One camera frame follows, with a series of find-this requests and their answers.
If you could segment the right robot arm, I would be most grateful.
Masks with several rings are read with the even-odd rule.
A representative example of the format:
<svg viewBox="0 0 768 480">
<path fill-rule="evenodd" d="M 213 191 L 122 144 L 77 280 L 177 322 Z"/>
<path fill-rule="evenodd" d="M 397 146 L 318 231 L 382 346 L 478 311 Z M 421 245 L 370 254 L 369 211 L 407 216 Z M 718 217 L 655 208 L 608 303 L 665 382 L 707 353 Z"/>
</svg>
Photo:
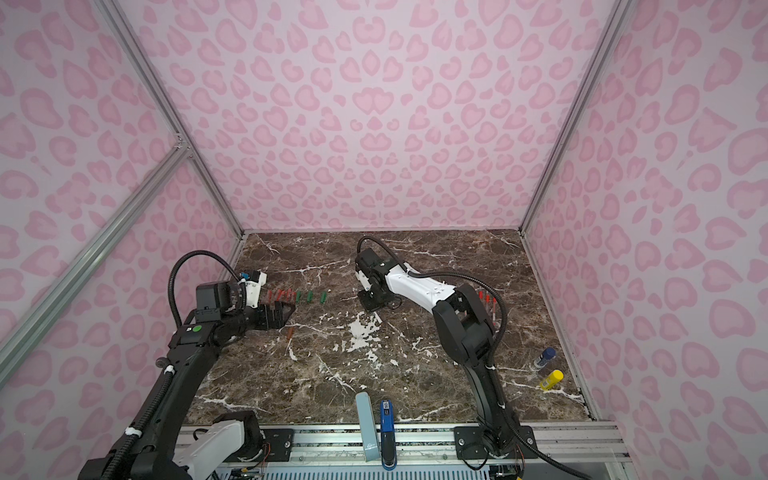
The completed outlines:
<svg viewBox="0 0 768 480">
<path fill-rule="evenodd" d="M 405 298 L 431 313 L 440 344 L 463 368 L 473 392 L 485 452 L 502 458 L 512 451 L 519 422 L 507 405 L 494 355 L 502 329 L 496 330 L 472 278 L 455 271 L 418 272 L 374 250 L 360 249 L 355 274 L 362 285 L 358 298 L 368 312 Z"/>
</svg>

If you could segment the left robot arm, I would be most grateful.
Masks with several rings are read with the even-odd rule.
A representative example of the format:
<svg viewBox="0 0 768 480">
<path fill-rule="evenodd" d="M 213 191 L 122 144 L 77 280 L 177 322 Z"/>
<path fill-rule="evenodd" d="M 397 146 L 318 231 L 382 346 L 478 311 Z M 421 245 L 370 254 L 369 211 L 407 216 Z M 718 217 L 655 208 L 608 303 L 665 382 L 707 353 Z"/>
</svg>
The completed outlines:
<svg viewBox="0 0 768 480">
<path fill-rule="evenodd" d="M 86 462 L 81 479 L 209 479 L 230 458 L 261 460 L 265 437 L 254 411 L 225 414 L 183 451 L 177 441 L 194 397 L 222 350 L 252 330 L 279 330 L 294 303 L 250 302 L 260 284 L 244 279 L 233 300 L 226 282 L 196 289 L 196 308 L 173 334 L 160 375 L 134 420 L 109 452 Z"/>
</svg>

